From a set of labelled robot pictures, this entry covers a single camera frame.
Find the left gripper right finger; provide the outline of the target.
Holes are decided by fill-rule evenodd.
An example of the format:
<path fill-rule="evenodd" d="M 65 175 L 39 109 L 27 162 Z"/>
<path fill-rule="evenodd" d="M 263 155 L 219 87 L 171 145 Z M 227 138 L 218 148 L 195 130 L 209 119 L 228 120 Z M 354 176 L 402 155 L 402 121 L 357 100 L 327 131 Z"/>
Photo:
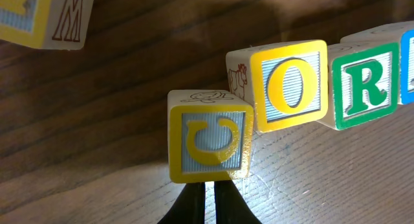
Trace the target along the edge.
<path fill-rule="evenodd" d="M 261 224 L 233 181 L 214 182 L 216 224 Z"/>

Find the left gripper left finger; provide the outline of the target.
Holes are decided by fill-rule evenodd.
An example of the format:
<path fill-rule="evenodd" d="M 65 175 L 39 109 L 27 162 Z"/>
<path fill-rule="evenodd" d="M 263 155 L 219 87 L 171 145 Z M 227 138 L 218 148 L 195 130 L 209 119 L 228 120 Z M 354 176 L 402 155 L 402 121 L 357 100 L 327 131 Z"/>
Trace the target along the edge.
<path fill-rule="evenodd" d="M 188 183 L 158 224 L 204 224 L 205 183 Z"/>

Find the yellow C block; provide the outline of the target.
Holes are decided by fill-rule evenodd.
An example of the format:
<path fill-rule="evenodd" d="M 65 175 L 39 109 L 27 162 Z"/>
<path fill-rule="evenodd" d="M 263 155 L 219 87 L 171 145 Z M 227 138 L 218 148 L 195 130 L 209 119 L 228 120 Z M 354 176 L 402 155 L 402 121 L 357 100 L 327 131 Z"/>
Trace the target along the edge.
<path fill-rule="evenodd" d="M 247 177 L 253 123 L 253 107 L 228 91 L 170 91 L 170 179 L 198 183 Z"/>

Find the yellow O block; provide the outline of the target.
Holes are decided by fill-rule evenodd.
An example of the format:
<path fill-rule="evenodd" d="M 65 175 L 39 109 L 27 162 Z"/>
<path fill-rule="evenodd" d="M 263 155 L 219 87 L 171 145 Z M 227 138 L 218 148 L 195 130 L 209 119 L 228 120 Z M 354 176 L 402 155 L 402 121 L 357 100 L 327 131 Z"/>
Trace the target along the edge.
<path fill-rule="evenodd" d="M 323 118 L 328 110 L 327 44 L 289 41 L 226 54 L 230 92 L 254 108 L 262 133 Z"/>

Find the green R block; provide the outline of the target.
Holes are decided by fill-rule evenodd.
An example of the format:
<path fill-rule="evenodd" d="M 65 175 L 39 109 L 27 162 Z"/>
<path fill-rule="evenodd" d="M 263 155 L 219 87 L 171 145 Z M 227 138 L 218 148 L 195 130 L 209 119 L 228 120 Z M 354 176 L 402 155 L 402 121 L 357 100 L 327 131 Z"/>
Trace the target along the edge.
<path fill-rule="evenodd" d="M 337 43 L 327 55 L 328 110 L 319 123 L 341 131 L 396 111 L 398 43 Z"/>

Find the blue L block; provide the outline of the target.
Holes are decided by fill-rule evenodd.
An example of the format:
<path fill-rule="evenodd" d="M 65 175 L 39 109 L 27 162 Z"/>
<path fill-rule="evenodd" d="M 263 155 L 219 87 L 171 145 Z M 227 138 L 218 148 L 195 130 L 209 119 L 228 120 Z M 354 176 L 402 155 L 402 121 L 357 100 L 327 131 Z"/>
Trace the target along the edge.
<path fill-rule="evenodd" d="M 344 36 L 340 43 L 396 42 L 400 46 L 400 94 L 398 103 L 413 103 L 413 21 L 390 23 Z"/>

